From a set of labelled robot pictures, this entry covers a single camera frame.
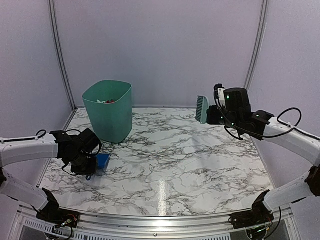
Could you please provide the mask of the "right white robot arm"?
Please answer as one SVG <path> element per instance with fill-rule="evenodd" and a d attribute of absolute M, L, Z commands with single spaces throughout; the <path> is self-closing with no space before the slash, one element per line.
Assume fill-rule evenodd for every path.
<path fill-rule="evenodd" d="M 207 123 L 223 125 L 237 131 L 237 138 L 247 134 L 259 141 L 281 146 L 311 163 L 310 170 L 301 177 L 274 190 L 259 195 L 248 212 L 247 219 L 258 224 L 268 212 L 286 204 L 320 195 L 320 138 L 284 122 L 279 116 L 258 110 L 252 112 L 248 92 L 244 88 L 213 88 L 215 104 L 207 110 Z"/>

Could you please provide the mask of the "blue plastic dustpan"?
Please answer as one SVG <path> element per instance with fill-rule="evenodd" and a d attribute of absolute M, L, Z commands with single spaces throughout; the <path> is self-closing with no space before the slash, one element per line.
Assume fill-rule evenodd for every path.
<path fill-rule="evenodd" d="M 111 156 L 108 153 L 99 153 L 96 156 L 96 158 L 97 158 L 97 170 L 96 170 L 96 173 L 94 175 L 87 175 L 85 177 L 85 179 L 87 181 L 90 181 L 95 176 L 102 177 L 106 173 L 107 167 L 109 165 L 110 157 Z"/>

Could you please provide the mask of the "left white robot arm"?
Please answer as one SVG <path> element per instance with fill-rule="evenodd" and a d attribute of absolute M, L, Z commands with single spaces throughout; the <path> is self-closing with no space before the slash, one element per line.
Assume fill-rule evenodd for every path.
<path fill-rule="evenodd" d="M 93 176 L 98 168 L 97 153 L 102 143 L 89 128 L 78 134 L 66 131 L 40 130 L 35 136 L 1 138 L 0 140 L 0 193 L 34 207 L 53 223 L 63 219 L 63 211 L 53 194 L 11 175 L 6 166 L 31 160 L 60 159 L 63 166 L 71 166 L 71 176 Z"/>

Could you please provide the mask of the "teal hand brush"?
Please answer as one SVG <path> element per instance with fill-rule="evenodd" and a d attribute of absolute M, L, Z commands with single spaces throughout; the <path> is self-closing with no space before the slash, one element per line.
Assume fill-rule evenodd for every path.
<path fill-rule="evenodd" d="M 209 109 L 209 99 L 206 96 L 197 96 L 195 120 L 200 124 L 207 123 L 207 110 Z"/>

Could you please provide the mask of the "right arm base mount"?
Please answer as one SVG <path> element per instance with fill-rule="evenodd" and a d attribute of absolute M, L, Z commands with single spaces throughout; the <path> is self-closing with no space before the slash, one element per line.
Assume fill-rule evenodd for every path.
<path fill-rule="evenodd" d="M 275 218 L 271 210 L 263 204 L 265 196 L 270 190 L 262 192 L 253 202 L 250 210 L 232 213 L 228 219 L 234 229 L 248 228 L 272 222 Z"/>

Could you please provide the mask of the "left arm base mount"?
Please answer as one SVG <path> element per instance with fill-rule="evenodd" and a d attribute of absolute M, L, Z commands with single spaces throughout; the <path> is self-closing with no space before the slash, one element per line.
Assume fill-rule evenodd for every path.
<path fill-rule="evenodd" d="M 36 217 L 40 220 L 58 225 L 58 228 L 71 227 L 78 225 L 80 213 L 74 210 L 60 208 L 60 205 L 54 195 L 47 189 L 41 189 L 46 197 L 47 203 L 42 208 L 34 208 L 37 212 Z"/>

